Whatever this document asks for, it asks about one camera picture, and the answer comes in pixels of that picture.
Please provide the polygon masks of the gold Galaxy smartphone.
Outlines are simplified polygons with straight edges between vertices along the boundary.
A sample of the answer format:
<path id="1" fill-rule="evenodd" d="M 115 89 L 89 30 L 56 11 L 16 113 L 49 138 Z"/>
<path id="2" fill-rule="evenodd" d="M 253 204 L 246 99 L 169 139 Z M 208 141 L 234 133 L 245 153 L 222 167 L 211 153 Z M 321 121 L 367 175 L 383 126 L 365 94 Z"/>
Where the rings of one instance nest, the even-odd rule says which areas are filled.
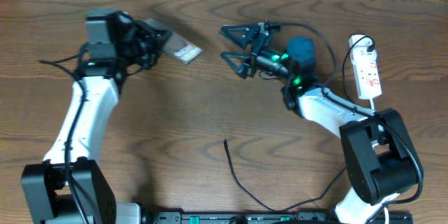
<path id="1" fill-rule="evenodd" d="M 203 49 L 161 22 L 148 18 L 145 20 L 145 23 L 159 32 L 165 32 L 164 38 L 162 39 L 162 52 L 172 56 L 183 64 L 188 65 L 203 53 Z"/>

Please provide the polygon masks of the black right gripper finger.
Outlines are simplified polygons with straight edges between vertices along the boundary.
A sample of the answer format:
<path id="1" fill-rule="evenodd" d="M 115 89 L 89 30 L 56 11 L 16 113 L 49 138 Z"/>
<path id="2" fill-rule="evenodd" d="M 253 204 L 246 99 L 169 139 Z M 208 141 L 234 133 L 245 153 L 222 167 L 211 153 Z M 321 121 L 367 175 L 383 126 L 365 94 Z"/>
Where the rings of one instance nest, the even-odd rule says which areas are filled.
<path id="1" fill-rule="evenodd" d="M 220 57 L 238 77 L 252 77 L 251 56 L 240 52 L 222 52 Z"/>
<path id="2" fill-rule="evenodd" d="M 220 28 L 220 34 L 242 50 L 252 43 L 259 31 L 258 24 L 225 25 Z"/>

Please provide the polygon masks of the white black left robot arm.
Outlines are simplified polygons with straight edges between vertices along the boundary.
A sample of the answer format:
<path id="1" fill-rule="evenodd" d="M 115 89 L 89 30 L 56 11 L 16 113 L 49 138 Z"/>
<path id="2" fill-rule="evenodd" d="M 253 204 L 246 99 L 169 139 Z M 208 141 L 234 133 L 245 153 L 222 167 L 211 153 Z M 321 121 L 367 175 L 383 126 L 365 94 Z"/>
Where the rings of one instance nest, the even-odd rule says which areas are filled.
<path id="1" fill-rule="evenodd" d="M 52 148 L 24 167 L 22 189 L 34 223 L 115 223 L 115 195 L 99 168 L 109 117 L 128 67 L 149 70 L 173 31 L 116 9 L 86 14 L 88 41 L 73 58 L 72 98 Z"/>

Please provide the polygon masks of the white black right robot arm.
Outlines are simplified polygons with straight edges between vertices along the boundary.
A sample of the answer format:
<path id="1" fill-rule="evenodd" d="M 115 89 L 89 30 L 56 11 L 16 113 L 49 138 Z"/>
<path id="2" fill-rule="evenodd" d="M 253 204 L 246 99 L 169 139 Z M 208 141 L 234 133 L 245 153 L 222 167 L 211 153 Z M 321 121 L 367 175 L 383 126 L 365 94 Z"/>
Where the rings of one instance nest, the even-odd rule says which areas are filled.
<path id="1" fill-rule="evenodd" d="M 292 38 L 283 52 L 271 47 L 279 23 L 263 21 L 225 25 L 220 33 L 238 48 L 221 57 L 240 77 L 259 75 L 283 83 L 281 93 L 289 111 L 319 124 L 338 137 L 351 187 L 328 211 L 276 210 L 273 223 L 412 223 L 408 213 L 390 206 L 415 201 L 422 193 L 424 169 L 404 121 L 392 108 L 378 111 L 338 97 L 316 73 L 314 42 Z M 414 189 L 410 199 L 405 193 Z"/>

